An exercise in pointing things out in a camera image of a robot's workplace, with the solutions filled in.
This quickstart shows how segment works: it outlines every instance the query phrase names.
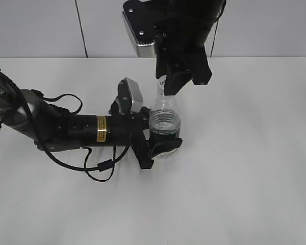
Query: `cable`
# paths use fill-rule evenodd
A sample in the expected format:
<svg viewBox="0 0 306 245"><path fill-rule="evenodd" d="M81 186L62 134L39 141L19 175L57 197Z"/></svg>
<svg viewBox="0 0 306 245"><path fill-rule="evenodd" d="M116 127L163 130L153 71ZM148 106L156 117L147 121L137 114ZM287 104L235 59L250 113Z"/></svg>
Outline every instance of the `cable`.
<svg viewBox="0 0 306 245"><path fill-rule="evenodd" d="M87 164L87 160L88 160L89 156L92 153L92 148L89 148L89 147L83 147L83 148L88 150L88 154L86 155L86 158L85 158L85 161L84 161L84 169L87 169L86 164ZM97 178L93 177L88 171L85 171L87 176L90 177L92 180L95 180L95 181L98 181L98 182L107 182L108 180L110 180L111 177L113 176L114 169L115 169L115 166L116 166L116 148L117 148L117 143L115 143L113 145L112 170L111 170L110 176L107 179L105 179L105 180L97 179Z"/></svg>
<svg viewBox="0 0 306 245"><path fill-rule="evenodd" d="M53 161L55 162L56 164L62 166L62 167L65 167L67 169L70 169L70 170L74 170L74 171L79 171L79 172L91 172L91 171L96 171L98 170L98 167L91 167L91 168L82 168L82 167L75 167L75 166L71 166L71 165L68 165L60 160L58 160L50 151L49 149L47 148L46 144L44 143L40 133L39 133L39 130L37 128L37 125L36 123L34 122L34 119L33 119L33 116L32 116L32 113L30 111L30 108L27 104L27 101L24 97L24 95L22 94L22 92L20 91L20 89L17 87L17 85L11 81L6 75L4 75L2 73L2 75L6 78L4 81L6 83L8 83L11 88L15 91L17 97L20 99L20 103L21 103L21 106L23 107L30 123L32 124L33 126L33 130L34 130L34 133L35 133L35 136L39 142L39 144L41 145L41 147L43 148L44 152L47 154L47 156Z"/></svg>
<svg viewBox="0 0 306 245"><path fill-rule="evenodd" d="M105 180L97 179L97 178L93 177L88 171L85 171L87 176L90 177L92 180L95 180L95 181L98 181L98 182L106 182L106 181L110 180L112 175L113 175L113 173L114 173L114 169L115 169L116 163L119 162L126 155L129 147L131 146L131 143L132 143L132 133L130 132L128 144L123 149L122 153L120 154L120 156L117 159L116 159L117 143L116 142L114 143L114 145L113 145L113 157L112 157L112 170L111 170L110 176L107 179L105 179ZM88 154L86 155L86 158L85 158L85 161L84 161L84 169L87 169L86 164L87 164L87 160L88 160L89 156L92 153L92 148L85 147L85 146L83 148L88 150Z"/></svg>

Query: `label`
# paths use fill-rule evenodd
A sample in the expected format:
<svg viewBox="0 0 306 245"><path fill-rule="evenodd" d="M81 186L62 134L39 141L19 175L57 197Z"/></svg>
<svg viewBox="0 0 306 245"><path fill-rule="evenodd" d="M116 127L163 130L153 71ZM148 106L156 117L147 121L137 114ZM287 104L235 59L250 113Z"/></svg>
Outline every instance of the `label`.
<svg viewBox="0 0 306 245"><path fill-rule="evenodd" d="M97 116L97 142L107 140L107 119L105 116Z"/></svg>

